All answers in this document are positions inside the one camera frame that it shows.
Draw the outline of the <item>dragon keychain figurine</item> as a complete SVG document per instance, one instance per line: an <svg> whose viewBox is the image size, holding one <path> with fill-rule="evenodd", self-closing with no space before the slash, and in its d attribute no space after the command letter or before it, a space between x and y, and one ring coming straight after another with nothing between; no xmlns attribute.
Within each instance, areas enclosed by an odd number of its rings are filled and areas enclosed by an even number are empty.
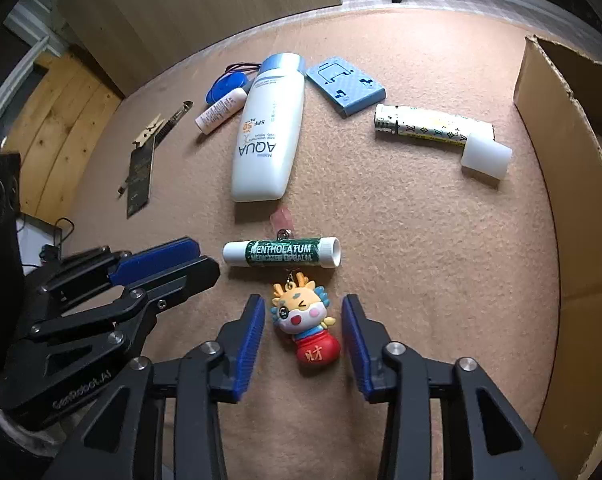
<svg viewBox="0 0 602 480"><path fill-rule="evenodd" d="M269 308L275 328L291 338L295 357L306 367L323 367L337 361L341 345L330 333L336 319L329 315L326 289L302 272L289 274L284 284L273 285Z"/></svg>

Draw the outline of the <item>green lip balm stick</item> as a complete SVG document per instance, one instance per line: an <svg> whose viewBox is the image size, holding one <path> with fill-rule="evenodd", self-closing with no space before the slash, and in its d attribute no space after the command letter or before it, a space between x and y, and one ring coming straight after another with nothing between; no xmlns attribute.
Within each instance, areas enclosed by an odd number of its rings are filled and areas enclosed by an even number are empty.
<svg viewBox="0 0 602 480"><path fill-rule="evenodd" d="M225 244L222 256L228 266L320 266L336 269L341 263L341 246L337 237L245 240Z"/></svg>

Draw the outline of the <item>wooden clothespin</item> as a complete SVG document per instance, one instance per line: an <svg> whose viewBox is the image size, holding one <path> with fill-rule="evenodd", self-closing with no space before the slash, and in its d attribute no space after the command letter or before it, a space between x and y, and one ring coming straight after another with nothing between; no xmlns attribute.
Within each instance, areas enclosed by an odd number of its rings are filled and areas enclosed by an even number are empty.
<svg viewBox="0 0 602 480"><path fill-rule="evenodd" d="M166 121L167 120L163 118L161 114L158 114L155 118L153 118L152 121L141 130L138 136L136 136L136 139L133 141L134 148L142 148L150 139L150 136L153 136L157 131L159 131Z"/></svg>

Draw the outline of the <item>black gel pen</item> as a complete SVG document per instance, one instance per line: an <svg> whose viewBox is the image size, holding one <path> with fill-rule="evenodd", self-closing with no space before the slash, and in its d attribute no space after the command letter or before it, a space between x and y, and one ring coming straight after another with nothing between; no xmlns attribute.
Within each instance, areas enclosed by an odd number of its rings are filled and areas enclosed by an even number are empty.
<svg viewBox="0 0 602 480"><path fill-rule="evenodd" d="M167 121L165 122L163 127L159 131L157 131L153 136L150 136L150 139L155 138L155 146L158 146L167 137L167 135L179 123L179 121L191 110L191 107L193 107L193 105L193 101L186 100L183 102L183 105L179 107L179 109L176 110L176 112L170 118L165 118Z"/></svg>

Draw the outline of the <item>white sunscreen bottle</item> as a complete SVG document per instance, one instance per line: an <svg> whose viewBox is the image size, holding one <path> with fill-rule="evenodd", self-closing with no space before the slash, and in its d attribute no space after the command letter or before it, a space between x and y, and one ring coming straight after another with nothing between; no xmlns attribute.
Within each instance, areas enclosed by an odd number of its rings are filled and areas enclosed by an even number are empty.
<svg viewBox="0 0 602 480"><path fill-rule="evenodd" d="M301 132L304 89L301 55L284 52L264 60L239 122L231 174L234 202L284 196Z"/></svg>

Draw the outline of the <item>blue round tape measure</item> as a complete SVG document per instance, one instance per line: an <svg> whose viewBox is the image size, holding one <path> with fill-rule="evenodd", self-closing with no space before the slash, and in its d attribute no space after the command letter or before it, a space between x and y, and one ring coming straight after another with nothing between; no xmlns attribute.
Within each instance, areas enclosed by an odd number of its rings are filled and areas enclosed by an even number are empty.
<svg viewBox="0 0 602 480"><path fill-rule="evenodd" d="M248 93L252 80L242 70L232 70L217 79L205 96L205 103L213 105L227 93L240 88Z"/></svg>

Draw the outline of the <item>white cylinder cap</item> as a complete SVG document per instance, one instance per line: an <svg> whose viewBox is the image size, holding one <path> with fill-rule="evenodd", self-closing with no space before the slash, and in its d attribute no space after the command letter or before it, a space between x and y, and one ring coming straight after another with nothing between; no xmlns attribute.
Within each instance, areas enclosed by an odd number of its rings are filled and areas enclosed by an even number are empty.
<svg viewBox="0 0 602 480"><path fill-rule="evenodd" d="M484 136L469 136L461 165L493 179L503 180L512 156L513 150L504 144Z"/></svg>

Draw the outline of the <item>patterned lighter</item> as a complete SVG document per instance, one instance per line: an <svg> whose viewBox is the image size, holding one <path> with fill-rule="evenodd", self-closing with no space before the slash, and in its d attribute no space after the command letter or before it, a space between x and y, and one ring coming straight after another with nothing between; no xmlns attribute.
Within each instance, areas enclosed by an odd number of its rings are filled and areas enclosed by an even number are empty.
<svg viewBox="0 0 602 480"><path fill-rule="evenodd" d="M494 140L494 129L488 122L410 106L378 104L374 126L378 132L458 146L464 146L472 136Z"/></svg>

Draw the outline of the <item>pine wood headboard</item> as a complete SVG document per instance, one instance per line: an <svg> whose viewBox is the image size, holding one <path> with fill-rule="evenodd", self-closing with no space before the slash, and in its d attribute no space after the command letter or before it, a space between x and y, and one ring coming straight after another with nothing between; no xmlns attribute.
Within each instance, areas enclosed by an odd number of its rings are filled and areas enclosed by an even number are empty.
<svg viewBox="0 0 602 480"><path fill-rule="evenodd" d="M73 53L58 58L44 52L34 66L45 73L2 151L21 155L24 214L53 224L69 214L90 156L121 99Z"/></svg>

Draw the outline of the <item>small pink bottle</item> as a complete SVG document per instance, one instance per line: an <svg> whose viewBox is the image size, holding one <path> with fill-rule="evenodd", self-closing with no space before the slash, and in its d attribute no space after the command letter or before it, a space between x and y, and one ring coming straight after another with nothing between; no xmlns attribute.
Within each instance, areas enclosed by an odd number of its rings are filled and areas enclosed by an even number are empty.
<svg viewBox="0 0 602 480"><path fill-rule="evenodd" d="M203 134L212 133L223 122L243 109L247 97L247 92L243 88L231 90L195 119L196 126Z"/></svg>

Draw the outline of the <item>large plywood board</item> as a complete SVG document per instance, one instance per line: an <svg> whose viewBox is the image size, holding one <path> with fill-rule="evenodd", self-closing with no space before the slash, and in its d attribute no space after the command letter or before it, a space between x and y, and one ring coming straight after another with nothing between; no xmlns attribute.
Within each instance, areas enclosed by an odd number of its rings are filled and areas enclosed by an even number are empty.
<svg viewBox="0 0 602 480"><path fill-rule="evenodd" d="M82 46L129 96L184 58L279 18L341 0L54 0Z"/></svg>

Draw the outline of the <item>blue patterned card box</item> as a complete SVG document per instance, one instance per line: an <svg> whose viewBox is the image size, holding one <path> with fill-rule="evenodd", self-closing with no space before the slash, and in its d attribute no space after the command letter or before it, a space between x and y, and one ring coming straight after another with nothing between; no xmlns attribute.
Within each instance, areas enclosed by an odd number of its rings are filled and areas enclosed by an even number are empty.
<svg viewBox="0 0 602 480"><path fill-rule="evenodd" d="M382 84L339 56L327 58L309 68L307 78L316 84L343 118L359 113L386 98Z"/></svg>

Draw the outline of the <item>cardboard box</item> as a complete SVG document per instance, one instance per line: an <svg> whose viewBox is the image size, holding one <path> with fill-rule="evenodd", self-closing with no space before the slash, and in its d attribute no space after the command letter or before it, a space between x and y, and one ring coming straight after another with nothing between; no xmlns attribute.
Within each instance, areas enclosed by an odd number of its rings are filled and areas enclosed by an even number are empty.
<svg viewBox="0 0 602 480"><path fill-rule="evenodd" d="M527 38L514 103L550 200L559 321L538 439L563 479L602 460L602 63Z"/></svg>

